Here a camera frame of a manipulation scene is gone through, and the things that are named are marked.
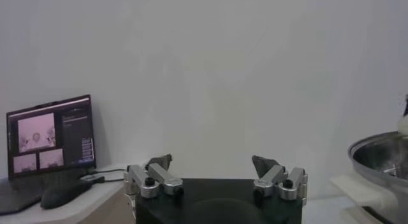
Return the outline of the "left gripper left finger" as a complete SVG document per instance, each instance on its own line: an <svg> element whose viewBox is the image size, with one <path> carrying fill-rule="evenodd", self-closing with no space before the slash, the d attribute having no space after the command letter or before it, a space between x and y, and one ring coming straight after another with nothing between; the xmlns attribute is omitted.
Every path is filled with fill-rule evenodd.
<svg viewBox="0 0 408 224"><path fill-rule="evenodd" d="M161 191L179 198L184 194L184 182L169 173L172 160L172 155L166 154L151 158L144 166L128 165L124 180L131 188L136 188L142 198L156 198Z"/></svg>

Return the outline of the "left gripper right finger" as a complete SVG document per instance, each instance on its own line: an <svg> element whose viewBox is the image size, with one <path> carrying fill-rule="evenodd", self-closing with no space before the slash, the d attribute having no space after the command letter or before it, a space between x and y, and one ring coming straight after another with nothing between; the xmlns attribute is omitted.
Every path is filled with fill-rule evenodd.
<svg viewBox="0 0 408 224"><path fill-rule="evenodd" d="M308 173L303 168L295 167L288 172L285 166L273 159L254 155L251 160L258 175L253 182L255 202L262 202L275 192L286 201L298 198L302 202L307 201Z"/></svg>

